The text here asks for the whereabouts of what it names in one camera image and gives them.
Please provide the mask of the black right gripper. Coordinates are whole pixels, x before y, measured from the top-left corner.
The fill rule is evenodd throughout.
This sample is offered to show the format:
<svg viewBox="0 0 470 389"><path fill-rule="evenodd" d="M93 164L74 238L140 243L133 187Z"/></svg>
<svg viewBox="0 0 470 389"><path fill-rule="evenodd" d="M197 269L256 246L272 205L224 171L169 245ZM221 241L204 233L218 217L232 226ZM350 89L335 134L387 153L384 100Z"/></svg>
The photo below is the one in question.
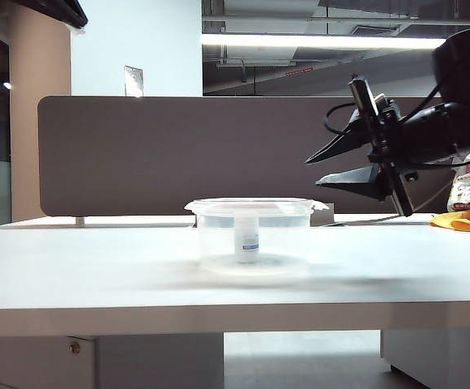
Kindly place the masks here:
<svg viewBox="0 0 470 389"><path fill-rule="evenodd" d="M390 196L402 216L414 213L405 183L417 180L417 172L429 163L457 153L458 136L451 129L451 115L460 107L440 104L402 117L398 106L386 97L372 97L366 79L349 83L357 109L343 130L335 130L329 117L323 123L336 137L310 156L305 163L314 164L371 145L370 165L321 177L316 186L345 190L368 198L384 200Z"/></svg>

